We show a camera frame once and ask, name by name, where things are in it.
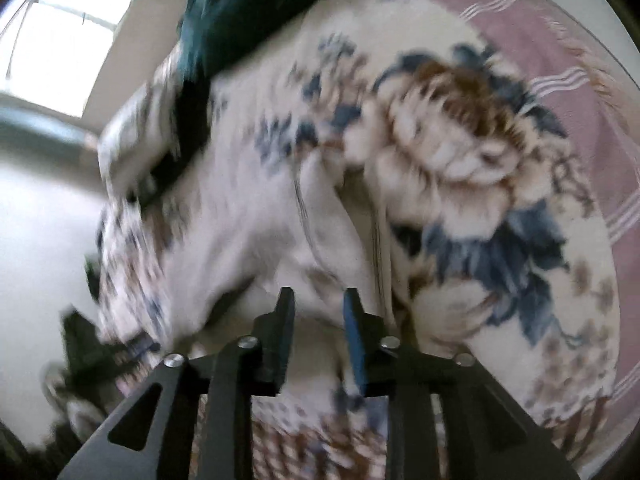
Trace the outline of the beige small garment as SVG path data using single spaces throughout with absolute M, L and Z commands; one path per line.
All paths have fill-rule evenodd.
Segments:
M 206 157 L 163 197 L 163 343 L 217 349 L 295 295 L 287 399 L 326 404 L 355 391 L 343 296 L 392 318 L 390 248 L 376 183 L 366 170 L 311 155 L 276 168 Z

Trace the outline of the floral fleece blanket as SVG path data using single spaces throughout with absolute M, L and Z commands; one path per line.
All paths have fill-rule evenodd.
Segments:
M 320 155 L 366 170 L 390 248 L 386 328 L 420 356 L 469 353 L 512 396 L 470 338 L 517 318 L 529 344 L 541 340 L 544 274 L 567 267 L 566 237 L 549 205 L 556 128 L 533 114 L 533 98 L 511 99 L 500 89 L 514 67 L 502 61 L 480 69 L 494 55 L 474 28 L 433 0 L 318 0 L 206 80 L 209 137 L 179 179 L 206 157 L 276 168 Z M 144 209 L 107 194 L 100 335 L 154 342 L 136 382 L 165 353 L 220 350 L 260 315 L 217 349 L 164 346 L 168 236 L 160 204 L 168 191 Z M 285 383 L 274 398 L 255 396 L 253 476 L 382 478 L 388 400 L 366 398 L 354 384 L 354 392 L 338 390 L 320 405 L 287 399 Z M 533 421 L 570 475 L 585 479 Z

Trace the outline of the white and black folded garment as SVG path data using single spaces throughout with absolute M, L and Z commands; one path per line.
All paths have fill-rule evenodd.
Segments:
M 103 130 L 107 194 L 144 209 L 174 185 L 209 137 L 209 88 L 181 67 L 177 44 Z

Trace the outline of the pink striped bed sheet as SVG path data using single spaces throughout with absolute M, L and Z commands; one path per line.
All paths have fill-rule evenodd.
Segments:
M 639 420 L 639 92 L 605 48 L 546 0 L 433 0 L 495 49 L 481 70 L 516 70 L 500 89 L 533 98 L 556 128 L 550 200 L 567 267 L 544 274 L 547 330 L 511 318 L 470 338 L 582 478 L 620 457 Z

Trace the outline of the window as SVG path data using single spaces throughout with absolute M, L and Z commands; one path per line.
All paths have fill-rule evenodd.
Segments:
M 133 1 L 27 0 L 1 34 L 1 91 L 81 116 Z

